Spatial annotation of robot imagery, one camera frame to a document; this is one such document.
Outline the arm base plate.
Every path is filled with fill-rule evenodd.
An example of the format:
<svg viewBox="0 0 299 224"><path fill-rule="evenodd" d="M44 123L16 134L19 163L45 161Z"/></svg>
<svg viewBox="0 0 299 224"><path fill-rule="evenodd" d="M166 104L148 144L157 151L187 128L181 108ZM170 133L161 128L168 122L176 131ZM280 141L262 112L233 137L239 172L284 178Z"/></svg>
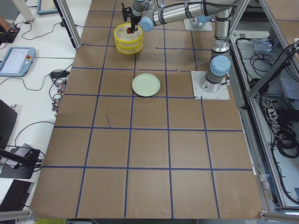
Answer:
<svg viewBox="0 0 299 224"><path fill-rule="evenodd" d="M186 31L212 32L213 27L211 21L200 22L196 18L184 19L184 27Z"/></svg>
<svg viewBox="0 0 299 224"><path fill-rule="evenodd" d="M206 79L206 71L191 71L191 80L194 99L230 100L225 77L212 84Z"/></svg>

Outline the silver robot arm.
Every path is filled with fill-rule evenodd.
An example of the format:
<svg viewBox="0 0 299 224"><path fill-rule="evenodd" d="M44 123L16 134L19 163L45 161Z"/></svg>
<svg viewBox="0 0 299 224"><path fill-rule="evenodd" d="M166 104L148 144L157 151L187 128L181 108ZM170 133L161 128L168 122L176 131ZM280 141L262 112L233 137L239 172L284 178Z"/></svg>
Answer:
<svg viewBox="0 0 299 224"><path fill-rule="evenodd" d="M139 28L151 31L156 26L176 21L184 21L188 31L208 32L207 26L214 19L210 68L200 80L200 86L206 92L216 92L231 66L225 54L229 51L227 39L234 4L234 0L185 0L165 6L157 0L135 0L132 6L122 7L122 14L124 21L130 19L129 34Z"/></svg>

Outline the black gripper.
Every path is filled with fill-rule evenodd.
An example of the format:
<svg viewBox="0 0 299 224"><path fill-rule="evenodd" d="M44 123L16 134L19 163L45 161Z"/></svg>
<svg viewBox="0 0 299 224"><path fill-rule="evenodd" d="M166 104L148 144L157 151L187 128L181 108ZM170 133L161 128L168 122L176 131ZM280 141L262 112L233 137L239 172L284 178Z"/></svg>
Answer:
<svg viewBox="0 0 299 224"><path fill-rule="evenodd" d="M134 33L138 30L138 23L142 18L142 10L137 10L134 7L131 7L131 33Z"/></svg>

